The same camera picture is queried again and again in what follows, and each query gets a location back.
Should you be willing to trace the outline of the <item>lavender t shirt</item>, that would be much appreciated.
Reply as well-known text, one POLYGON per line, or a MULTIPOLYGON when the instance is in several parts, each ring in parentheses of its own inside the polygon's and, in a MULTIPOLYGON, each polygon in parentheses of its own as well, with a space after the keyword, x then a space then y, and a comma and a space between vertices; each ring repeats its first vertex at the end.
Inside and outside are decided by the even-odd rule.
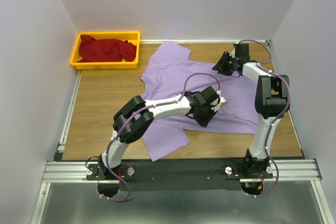
POLYGON ((151 56, 141 80, 144 100, 162 100, 180 95, 183 88, 202 91, 219 88, 227 104, 220 108, 207 127, 183 115, 153 122, 142 139, 152 161, 189 144, 185 130, 255 134, 258 114, 255 110, 256 84, 246 77, 232 77, 212 70, 214 64, 191 61, 191 51, 173 42, 164 42, 151 56))

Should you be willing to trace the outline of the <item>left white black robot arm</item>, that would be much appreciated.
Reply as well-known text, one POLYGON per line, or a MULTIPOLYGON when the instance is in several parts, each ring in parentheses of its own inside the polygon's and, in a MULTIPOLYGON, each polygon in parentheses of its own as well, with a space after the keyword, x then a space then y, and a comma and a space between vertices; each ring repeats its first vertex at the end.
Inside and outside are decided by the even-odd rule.
POLYGON ((162 100, 133 97, 113 117, 111 140, 98 158, 100 174, 105 179, 117 175, 114 169, 120 166, 129 144, 142 138, 153 122, 171 116, 191 115, 200 126, 207 127, 226 103, 221 91, 211 86, 195 92, 184 89, 181 94, 162 100))

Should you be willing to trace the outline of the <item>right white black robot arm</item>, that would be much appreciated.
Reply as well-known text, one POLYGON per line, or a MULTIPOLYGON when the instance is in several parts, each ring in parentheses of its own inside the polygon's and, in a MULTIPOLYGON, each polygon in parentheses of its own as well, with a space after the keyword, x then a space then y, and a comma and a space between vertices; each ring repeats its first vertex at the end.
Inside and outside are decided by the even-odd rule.
POLYGON ((213 70, 225 76, 238 73, 257 85, 255 110, 258 123, 253 142, 248 148, 241 172, 248 177, 267 170, 270 147, 276 127, 290 107, 290 88, 287 75, 278 75, 250 59, 247 40, 236 42, 232 52, 224 52, 213 70))

